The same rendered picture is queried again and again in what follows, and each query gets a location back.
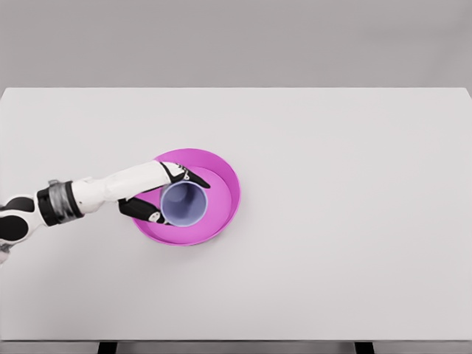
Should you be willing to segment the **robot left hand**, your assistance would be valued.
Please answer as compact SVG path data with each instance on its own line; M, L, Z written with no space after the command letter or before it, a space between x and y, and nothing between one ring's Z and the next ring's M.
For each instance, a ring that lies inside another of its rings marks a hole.
M204 189L210 188L210 184L202 177L181 164L153 160L105 177L103 200L116 201L119 211L131 218L172 225L161 209L136 196L181 181L192 182Z

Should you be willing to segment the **lavender blue cup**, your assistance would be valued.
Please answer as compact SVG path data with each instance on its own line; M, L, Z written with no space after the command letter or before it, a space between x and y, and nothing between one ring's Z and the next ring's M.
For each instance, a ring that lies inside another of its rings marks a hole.
M191 181L180 181L163 188L160 207L165 220L177 227L197 224L208 206L204 188Z

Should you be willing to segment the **magenta plate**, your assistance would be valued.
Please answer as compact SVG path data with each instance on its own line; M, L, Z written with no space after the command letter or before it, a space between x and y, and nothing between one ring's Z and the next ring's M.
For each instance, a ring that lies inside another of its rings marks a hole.
M240 204L241 188L237 173L223 158L207 150L183 148L163 153L155 160L182 164L209 183L208 207L205 216L189 227L133 219L142 234L171 246L192 246L214 238L231 223Z

